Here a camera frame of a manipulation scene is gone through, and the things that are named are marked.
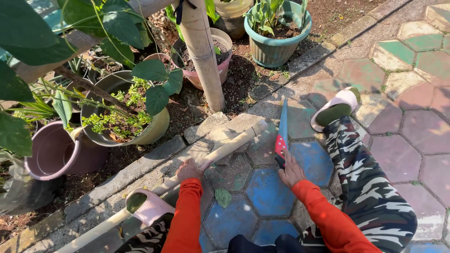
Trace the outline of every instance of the green sock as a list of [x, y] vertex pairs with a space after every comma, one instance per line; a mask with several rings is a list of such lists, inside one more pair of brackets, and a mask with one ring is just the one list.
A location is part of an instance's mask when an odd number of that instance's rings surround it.
[[[358, 88], [352, 87], [350, 91], [353, 92], [353, 94], [355, 94], [356, 100], [359, 103], [361, 101], [361, 95], [360, 92], [358, 91]], [[315, 118], [315, 120], [319, 126], [325, 127], [331, 122], [340, 119], [342, 116], [350, 116], [350, 114], [351, 114], [350, 105], [337, 104], [320, 112]]]

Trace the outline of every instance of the orange sleeve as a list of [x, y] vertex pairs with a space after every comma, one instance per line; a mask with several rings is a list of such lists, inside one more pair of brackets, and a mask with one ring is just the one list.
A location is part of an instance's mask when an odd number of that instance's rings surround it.
[[381, 252], [348, 215], [327, 201], [318, 186], [308, 180], [300, 180], [292, 187], [292, 192], [308, 209], [331, 252]]
[[181, 182], [169, 234], [161, 253], [201, 253], [200, 246], [200, 197], [202, 184], [197, 178]]

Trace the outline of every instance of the camouflage pants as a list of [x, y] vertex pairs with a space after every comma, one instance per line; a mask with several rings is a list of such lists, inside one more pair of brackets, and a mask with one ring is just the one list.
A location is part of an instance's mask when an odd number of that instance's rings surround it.
[[[398, 253], [411, 241], [417, 218], [390, 183], [362, 138], [344, 116], [325, 129], [326, 150], [339, 175], [342, 195], [335, 206], [347, 214], [366, 238], [385, 253]], [[320, 229], [309, 227], [298, 237], [307, 252], [329, 252]]]

